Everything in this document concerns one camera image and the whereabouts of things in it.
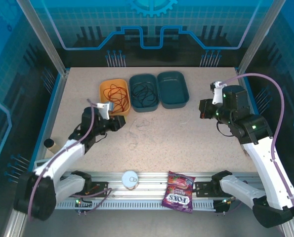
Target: teal container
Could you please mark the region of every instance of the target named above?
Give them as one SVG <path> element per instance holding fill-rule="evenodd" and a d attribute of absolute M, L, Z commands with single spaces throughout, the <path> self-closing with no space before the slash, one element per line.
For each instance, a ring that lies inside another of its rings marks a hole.
<path fill-rule="evenodd" d="M 136 112 L 151 112 L 160 102 L 157 79 L 152 74 L 138 74 L 129 79 L 130 102 Z"/>
<path fill-rule="evenodd" d="M 177 71 L 163 72 L 157 77 L 162 106 L 166 109 L 182 108 L 190 96 L 184 75 Z"/>

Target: purple packaging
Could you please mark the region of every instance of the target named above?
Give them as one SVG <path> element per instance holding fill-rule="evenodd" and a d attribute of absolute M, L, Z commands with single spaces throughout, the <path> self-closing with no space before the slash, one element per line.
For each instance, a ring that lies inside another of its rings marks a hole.
<path fill-rule="evenodd" d="M 161 205 L 177 211 L 193 212 L 192 192 L 195 177 L 168 172 L 168 186 Z"/>

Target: work surface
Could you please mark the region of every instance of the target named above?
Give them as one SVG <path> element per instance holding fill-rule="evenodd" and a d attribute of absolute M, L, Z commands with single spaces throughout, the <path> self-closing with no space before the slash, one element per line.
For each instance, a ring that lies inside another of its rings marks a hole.
<path fill-rule="evenodd" d="M 136 74 L 180 71 L 184 74 L 190 100 L 184 108 L 137 113 L 132 108 L 126 125 L 108 132 L 106 139 L 95 144 L 71 170 L 123 172 L 255 172 L 252 160 L 239 142 L 224 137 L 216 129 L 216 120 L 199 118 L 199 101 L 212 98 L 210 83 L 236 75 L 233 68 L 71 68 L 64 89 L 52 139 L 63 145 L 81 122 L 89 98 L 99 102 L 99 85 L 108 79 L 129 81 Z M 221 125 L 221 131 L 229 129 Z"/>

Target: round white object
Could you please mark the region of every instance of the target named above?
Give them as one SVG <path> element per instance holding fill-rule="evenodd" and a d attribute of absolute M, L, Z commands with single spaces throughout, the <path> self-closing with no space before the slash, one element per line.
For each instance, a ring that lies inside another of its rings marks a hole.
<path fill-rule="evenodd" d="M 138 186 L 137 173 L 132 170 L 126 171 L 122 176 L 122 183 L 129 190 L 135 189 Z"/>

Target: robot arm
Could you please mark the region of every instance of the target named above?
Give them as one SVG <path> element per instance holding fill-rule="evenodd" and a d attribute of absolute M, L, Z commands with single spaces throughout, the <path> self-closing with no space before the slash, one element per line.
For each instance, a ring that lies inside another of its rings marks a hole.
<path fill-rule="evenodd" d="M 265 192 L 238 180 L 229 171 L 212 176 L 213 188 L 231 194 L 249 206 L 264 227 L 270 228 L 292 219 L 294 208 L 291 198 L 294 198 L 294 187 L 275 151 L 274 162 L 280 167 L 293 194 L 293 197 L 289 197 L 272 161 L 272 131 L 267 121 L 261 115 L 250 113 L 248 94 L 241 86 L 219 86 L 219 82 L 214 82 L 210 89 L 214 99 L 200 101 L 200 118 L 215 118 L 230 128 L 230 132 L 253 160 Z"/>
<path fill-rule="evenodd" d="M 33 172 L 22 174 L 19 177 L 14 200 L 15 210 L 28 213 L 33 186 L 45 168 L 46 172 L 36 189 L 32 205 L 32 216 L 38 219 L 48 219 L 53 213 L 56 204 L 69 196 L 75 193 L 85 194 L 90 190 L 92 180 L 89 174 L 74 171 L 62 180 L 63 174 L 95 144 L 96 136 L 105 135 L 107 131 L 117 131 L 126 123 L 123 116 L 109 118 L 108 111 L 113 109 L 111 103 L 96 104 L 96 106 L 97 108 L 94 108 L 93 127 L 82 142 L 70 147 L 80 140 L 90 128 L 91 107 L 84 109 L 80 127 L 78 126 L 74 129 L 66 144 L 58 151 L 58 153 L 62 150 L 65 150 L 65 152 L 53 161 L 55 154 L 48 162 L 36 168 Z"/>

